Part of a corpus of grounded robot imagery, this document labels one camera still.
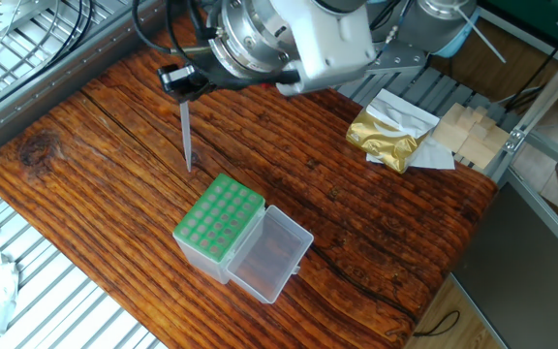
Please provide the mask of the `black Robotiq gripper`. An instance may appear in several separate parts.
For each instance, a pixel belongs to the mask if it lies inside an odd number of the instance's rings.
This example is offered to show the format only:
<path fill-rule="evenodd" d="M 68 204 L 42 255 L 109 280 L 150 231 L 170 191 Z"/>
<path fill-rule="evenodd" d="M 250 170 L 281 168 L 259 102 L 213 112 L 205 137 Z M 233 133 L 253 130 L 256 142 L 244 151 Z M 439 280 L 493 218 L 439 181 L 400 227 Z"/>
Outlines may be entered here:
<path fill-rule="evenodd" d="M 300 82 L 296 70 L 278 73 L 260 74 L 253 71 L 230 72 L 213 54 L 196 55 L 189 62 L 210 82 L 195 84 L 189 76 L 196 72 L 192 66 L 168 65 L 157 70 L 163 89 L 178 103 L 198 100 L 202 95 L 214 90 L 214 85 L 222 89 L 240 90 L 251 85 L 260 84 L 294 84 Z"/>

